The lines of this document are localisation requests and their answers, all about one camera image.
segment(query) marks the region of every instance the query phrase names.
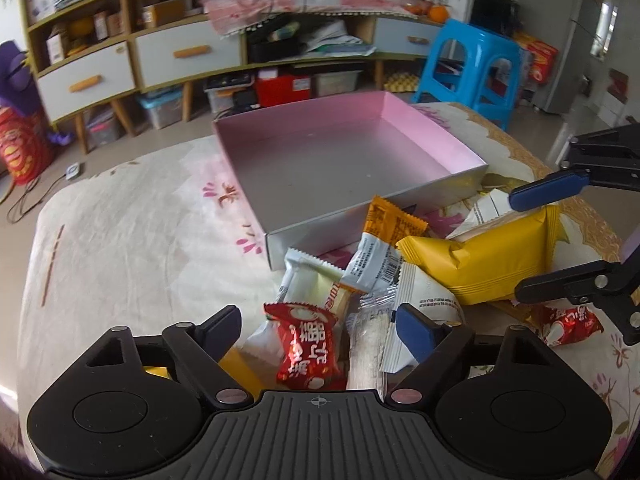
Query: blue plastic stool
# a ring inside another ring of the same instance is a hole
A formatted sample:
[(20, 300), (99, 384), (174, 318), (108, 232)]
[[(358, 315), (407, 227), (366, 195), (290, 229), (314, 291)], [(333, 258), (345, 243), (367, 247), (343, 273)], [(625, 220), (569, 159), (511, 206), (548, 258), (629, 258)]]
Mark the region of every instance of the blue plastic stool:
[[(442, 48), (449, 40), (461, 43), (466, 49), (461, 75), (436, 72)], [(489, 69), (498, 59), (511, 62), (504, 97), (484, 84)], [(506, 130), (518, 94), (521, 64), (520, 47), (514, 41), (457, 20), (447, 20), (431, 46), (413, 102), (420, 102), (421, 95), (428, 92), (439, 101), (462, 103), (489, 120), (500, 121), (502, 129)], [(445, 84), (455, 85), (455, 90)]]

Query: pink cloth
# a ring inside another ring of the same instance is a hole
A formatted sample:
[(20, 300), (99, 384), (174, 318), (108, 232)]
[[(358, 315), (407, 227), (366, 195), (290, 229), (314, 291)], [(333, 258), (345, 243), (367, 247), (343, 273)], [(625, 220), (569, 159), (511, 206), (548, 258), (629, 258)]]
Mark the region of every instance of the pink cloth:
[(389, 0), (204, 0), (213, 28), (235, 34), (281, 12), (398, 14), (413, 16)]

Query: floral bedspread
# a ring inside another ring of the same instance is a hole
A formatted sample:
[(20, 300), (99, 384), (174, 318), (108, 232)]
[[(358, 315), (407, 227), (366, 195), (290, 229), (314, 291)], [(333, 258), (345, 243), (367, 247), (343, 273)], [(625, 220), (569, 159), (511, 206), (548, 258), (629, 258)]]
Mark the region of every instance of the floral bedspread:
[[(509, 191), (550, 170), (507, 134), (455, 104), (417, 105), (488, 164), (485, 190)], [(36, 399), (106, 330), (127, 325), (158, 334), (174, 322), (203, 322), (226, 304), (242, 312), (242, 344), (264, 319), (281, 272), (242, 214), (242, 196), (222, 170), (215, 136), (141, 156), (57, 193), (44, 207), (31, 251), (18, 342), (21, 428)], [(444, 236), (472, 200), (428, 215)], [(561, 203), (557, 269), (617, 260), (620, 241), (585, 202)], [(345, 266), (353, 246), (325, 257)], [(611, 410), (613, 433), (598, 466), (606, 478), (638, 424), (640, 346), (627, 348), (609, 319), (558, 354)], [(27, 438), (26, 452), (36, 456)]]

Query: pink box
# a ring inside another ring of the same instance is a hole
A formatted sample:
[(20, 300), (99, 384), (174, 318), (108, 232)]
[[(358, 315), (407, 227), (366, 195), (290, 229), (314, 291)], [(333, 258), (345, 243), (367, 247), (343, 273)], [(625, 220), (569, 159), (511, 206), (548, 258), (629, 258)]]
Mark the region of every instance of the pink box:
[(475, 195), (487, 168), (388, 92), (262, 108), (214, 129), (273, 270), (289, 247), (319, 255), (359, 240), (376, 194), (424, 214)]

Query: floor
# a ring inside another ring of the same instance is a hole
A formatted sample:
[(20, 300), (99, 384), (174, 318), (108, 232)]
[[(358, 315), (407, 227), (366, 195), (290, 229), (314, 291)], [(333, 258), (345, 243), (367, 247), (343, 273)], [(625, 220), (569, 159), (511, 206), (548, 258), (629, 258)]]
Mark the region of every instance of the floor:
[[(35, 198), (39, 197), (50, 183), (64, 173), (67, 166), (76, 161), (84, 163), (81, 178), (87, 178), (145, 153), (209, 135), (210, 120), (210, 114), (205, 113), (189, 123), (177, 123), (161, 131), (147, 130), (135, 138), (123, 137), (88, 156), (81, 155), (78, 144), (73, 143), (43, 174), (33, 195)], [(578, 102), (566, 122), (559, 116), (536, 113), (529, 107), (520, 108), (514, 113), (509, 133), (534, 155), (553, 166), (557, 164), (558, 156), (568, 138), (605, 127), (590, 110)], [(60, 184), (57, 189), (66, 185), (66, 182)], [(20, 302), (37, 211), (42, 207), (39, 206), (20, 223), (8, 224), (6, 212), (18, 199), (19, 193), (20, 190), (14, 190), (9, 199), (0, 205), (0, 397), (15, 390), (15, 349)], [(585, 190), (584, 197), (621, 237), (628, 237), (636, 227), (637, 219), (640, 218), (640, 194), (589, 188)]]

